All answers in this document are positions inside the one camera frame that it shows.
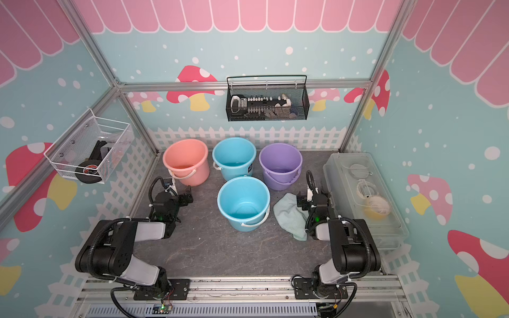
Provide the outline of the light green cloth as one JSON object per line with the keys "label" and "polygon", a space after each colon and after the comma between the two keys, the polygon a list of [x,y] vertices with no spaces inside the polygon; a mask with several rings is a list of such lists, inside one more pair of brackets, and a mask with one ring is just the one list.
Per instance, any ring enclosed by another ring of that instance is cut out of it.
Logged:
{"label": "light green cloth", "polygon": [[274,205],[274,215],[282,229],[289,232],[297,241],[306,241],[306,221],[309,217],[307,211],[297,206],[297,197],[286,193]]}

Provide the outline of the teal bucket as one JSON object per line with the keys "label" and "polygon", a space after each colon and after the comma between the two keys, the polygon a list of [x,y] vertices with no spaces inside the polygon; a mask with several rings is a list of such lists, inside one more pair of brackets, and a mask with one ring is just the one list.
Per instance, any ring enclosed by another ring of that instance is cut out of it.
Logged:
{"label": "teal bucket", "polygon": [[255,145],[244,138],[232,137],[219,142],[212,151],[213,167],[226,181],[253,175],[257,156]]}
{"label": "teal bucket", "polygon": [[234,229],[254,231],[269,218],[270,192],[266,184],[257,178],[233,178],[221,187],[217,206]]}

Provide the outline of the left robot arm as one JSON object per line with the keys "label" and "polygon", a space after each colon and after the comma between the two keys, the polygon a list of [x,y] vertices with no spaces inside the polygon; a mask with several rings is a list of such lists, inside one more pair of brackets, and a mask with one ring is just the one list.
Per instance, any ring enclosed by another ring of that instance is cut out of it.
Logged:
{"label": "left robot arm", "polygon": [[98,280],[118,282],[142,298],[169,299],[177,287],[160,266],[134,255],[137,242],[169,239],[181,221],[180,208],[194,199],[189,185],[179,194],[168,180],[157,177],[148,190],[150,212],[145,218],[99,221],[75,259],[78,272]]}

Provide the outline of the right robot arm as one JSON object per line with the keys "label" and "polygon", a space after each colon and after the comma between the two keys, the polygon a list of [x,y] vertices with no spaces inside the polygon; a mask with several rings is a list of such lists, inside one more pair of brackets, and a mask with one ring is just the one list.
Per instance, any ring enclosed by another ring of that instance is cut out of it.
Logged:
{"label": "right robot arm", "polygon": [[334,299],[351,297],[354,281],[380,270],[381,258],[364,219],[336,216],[328,193],[318,189],[314,176],[306,172],[308,193],[297,197],[297,206],[308,212],[305,233],[312,239],[327,241],[331,259],[318,265],[311,278],[295,275],[291,279],[296,299]]}

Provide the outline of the pink bucket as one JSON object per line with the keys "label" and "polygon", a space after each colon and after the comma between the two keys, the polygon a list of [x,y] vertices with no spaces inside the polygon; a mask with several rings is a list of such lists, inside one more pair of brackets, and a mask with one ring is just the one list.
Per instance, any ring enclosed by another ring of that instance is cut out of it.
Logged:
{"label": "pink bucket", "polygon": [[197,139],[180,140],[163,154],[163,164],[173,179],[185,186],[199,186],[209,177],[208,147]]}

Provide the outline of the purple bucket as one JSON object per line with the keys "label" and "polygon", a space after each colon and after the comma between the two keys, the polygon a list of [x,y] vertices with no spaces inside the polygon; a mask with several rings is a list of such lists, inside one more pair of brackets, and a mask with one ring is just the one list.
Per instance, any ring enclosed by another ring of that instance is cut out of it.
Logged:
{"label": "purple bucket", "polygon": [[258,160],[264,183],[274,191],[288,189],[302,172],[302,154],[291,144],[269,144],[261,150]]}

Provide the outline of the clear plastic storage box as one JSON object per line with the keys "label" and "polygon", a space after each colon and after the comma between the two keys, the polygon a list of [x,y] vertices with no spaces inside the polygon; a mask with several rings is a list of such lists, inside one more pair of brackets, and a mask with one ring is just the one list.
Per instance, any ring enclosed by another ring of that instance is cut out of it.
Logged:
{"label": "clear plastic storage box", "polygon": [[409,231],[370,154],[332,154],[323,171],[336,214],[364,219],[380,250],[404,243]]}

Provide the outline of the black tape dispenser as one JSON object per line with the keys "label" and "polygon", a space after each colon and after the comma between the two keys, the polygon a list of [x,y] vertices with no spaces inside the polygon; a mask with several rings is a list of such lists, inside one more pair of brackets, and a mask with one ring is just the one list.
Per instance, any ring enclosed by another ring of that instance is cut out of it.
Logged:
{"label": "black tape dispenser", "polygon": [[75,170],[75,176],[79,181],[84,184],[95,184],[102,181],[102,178],[99,176],[99,165],[102,163],[102,149],[106,144],[106,141],[98,140],[88,159],[78,165]]}

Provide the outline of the white power strip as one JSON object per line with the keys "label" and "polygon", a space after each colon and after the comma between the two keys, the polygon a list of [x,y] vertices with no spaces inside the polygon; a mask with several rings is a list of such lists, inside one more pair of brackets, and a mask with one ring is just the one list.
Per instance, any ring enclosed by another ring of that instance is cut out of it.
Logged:
{"label": "white power strip", "polygon": [[274,99],[273,97],[245,97],[233,95],[227,110],[235,116],[261,116],[285,117],[291,114],[292,101],[285,95]]}

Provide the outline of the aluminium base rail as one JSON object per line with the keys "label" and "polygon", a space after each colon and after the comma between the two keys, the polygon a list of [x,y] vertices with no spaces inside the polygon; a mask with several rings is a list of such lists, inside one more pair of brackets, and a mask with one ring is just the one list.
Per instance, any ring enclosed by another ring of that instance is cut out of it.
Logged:
{"label": "aluminium base rail", "polygon": [[163,300],[88,279],[71,317],[413,317],[399,279],[376,273],[356,286],[313,291],[288,276],[203,276],[174,279]]}

